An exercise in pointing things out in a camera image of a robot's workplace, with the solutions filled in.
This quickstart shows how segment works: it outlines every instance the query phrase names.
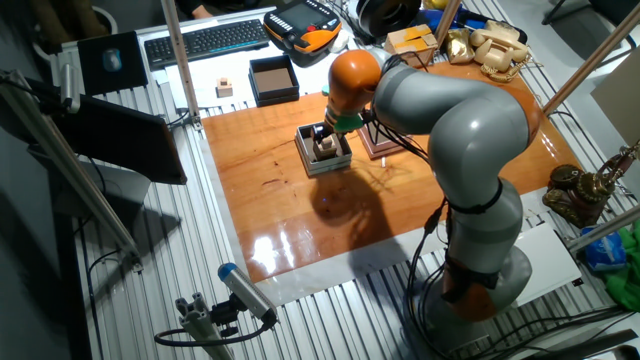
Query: keyboard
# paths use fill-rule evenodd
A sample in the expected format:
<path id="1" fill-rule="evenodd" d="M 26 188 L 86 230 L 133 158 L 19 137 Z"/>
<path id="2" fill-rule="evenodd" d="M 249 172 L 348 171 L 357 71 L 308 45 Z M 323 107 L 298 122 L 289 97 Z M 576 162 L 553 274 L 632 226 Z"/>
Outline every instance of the keyboard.
<path id="1" fill-rule="evenodd" d="M 206 59 L 237 51 L 254 50 L 269 45 L 269 37 L 260 20 L 247 20 L 182 34 L 187 58 Z M 171 40 L 165 38 L 144 42 L 149 67 L 158 70 L 177 63 Z"/>

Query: headphones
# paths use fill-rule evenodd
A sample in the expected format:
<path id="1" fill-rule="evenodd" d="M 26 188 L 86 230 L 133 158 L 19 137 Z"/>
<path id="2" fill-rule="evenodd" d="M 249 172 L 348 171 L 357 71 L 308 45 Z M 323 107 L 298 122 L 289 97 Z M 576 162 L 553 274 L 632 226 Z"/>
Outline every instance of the headphones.
<path id="1" fill-rule="evenodd" d="M 380 37 L 409 26 L 420 5 L 420 0 L 359 0 L 356 13 L 362 30 Z"/>

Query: small wooden block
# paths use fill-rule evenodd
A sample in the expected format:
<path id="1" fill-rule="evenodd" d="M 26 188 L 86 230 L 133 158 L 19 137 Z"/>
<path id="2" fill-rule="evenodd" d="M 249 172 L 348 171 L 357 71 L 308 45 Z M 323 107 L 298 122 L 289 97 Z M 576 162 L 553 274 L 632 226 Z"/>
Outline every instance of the small wooden block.
<path id="1" fill-rule="evenodd" d="M 316 154 L 318 161 L 331 159 L 336 156 L 338 148 L 333 140 L 333 136 L 334 135 L 331 135 L 322 139 L 320 144 L 315 141 L 313 142 L 313 152 Z"/>
<path id="2" fill-rule="evenodd" d="M 231 81 L 227 78 L 218 79 L 218 97 L 227 97 L 233 95 L 233 88 L 231 87 Z"/>

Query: orange controller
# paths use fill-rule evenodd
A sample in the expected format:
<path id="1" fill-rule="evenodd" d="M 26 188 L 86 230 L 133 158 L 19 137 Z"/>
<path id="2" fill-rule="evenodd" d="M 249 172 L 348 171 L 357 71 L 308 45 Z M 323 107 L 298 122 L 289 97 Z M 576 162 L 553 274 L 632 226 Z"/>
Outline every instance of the orange controller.
<path id="1" fill-rule="evenodd" d="M 319 53 L 338 36 L 342 23 L 328 7 L 313 0 L 295 0 L 264 16 L 274 41 L 304 54 Z"/>

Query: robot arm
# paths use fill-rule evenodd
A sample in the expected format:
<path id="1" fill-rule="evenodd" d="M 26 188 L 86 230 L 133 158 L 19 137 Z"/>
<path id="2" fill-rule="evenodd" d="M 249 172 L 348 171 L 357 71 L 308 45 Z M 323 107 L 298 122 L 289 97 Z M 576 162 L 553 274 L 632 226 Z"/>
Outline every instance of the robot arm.
<path id="1" fill-rule="evenodd" d="M 353 117 L 371 100 L 386 127 L 431 135 L 429 162 L 452 209 L 437 287 L 458 318 L 490 318 L 517 298 L 531 274 L 526 256 L 513 247 L 522 226 L 520 196 L 498 174 L 527 148 L 538 124 L 497 87 L 404 64 L 386 69 L 384 56 L 367 54 L 350 51 L 332 65 L 326 123 L 336 132 L 362 126 Z"/>

